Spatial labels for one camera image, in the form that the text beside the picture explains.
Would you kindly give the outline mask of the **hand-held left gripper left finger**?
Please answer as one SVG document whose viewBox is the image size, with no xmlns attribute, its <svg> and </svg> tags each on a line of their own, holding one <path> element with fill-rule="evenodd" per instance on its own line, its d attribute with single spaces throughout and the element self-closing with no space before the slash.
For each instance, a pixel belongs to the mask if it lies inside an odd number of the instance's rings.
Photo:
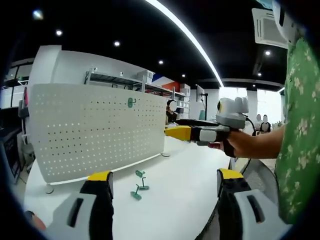
<svg viewBox="0 0 320 240">
<path fill-rule="evenodd" d="M 112 240 L 113 198 L 113 173 L 90 175 L 79 192 L 54 210 L 46 236 L 50 240 Z"/>
</svg>

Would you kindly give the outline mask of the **person's right hand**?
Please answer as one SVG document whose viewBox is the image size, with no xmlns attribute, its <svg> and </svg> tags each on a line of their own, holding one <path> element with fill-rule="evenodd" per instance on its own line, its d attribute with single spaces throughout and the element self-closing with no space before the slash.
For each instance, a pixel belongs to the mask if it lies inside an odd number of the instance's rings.
<svg viewBox="0 0 320 240">
<path fill-rule="evenodd" d="M 211 149 L 217 149 L 223 151 L 227 156 L 232 158 L 239 158 L 241 156 L 241 151 L 239 150 L 238 135 L 239 131 L 218 131 L 216 133 L 216 140 L 210 142 L 207 146 Z"/>
</svg>

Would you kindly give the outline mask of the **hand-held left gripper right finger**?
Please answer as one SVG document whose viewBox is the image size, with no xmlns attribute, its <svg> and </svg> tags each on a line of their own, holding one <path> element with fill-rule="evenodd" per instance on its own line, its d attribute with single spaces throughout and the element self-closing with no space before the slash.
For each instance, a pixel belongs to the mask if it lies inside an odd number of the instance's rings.
<svg viewBox="0 0 320 240">
<path fill-rule="evenodd" d="M 221 240 L 280 240 L 291 229 L 277 206 L 260 190 L 251 189 L 235 170 L 217 170 L 217 212 Z"/>
</svg>

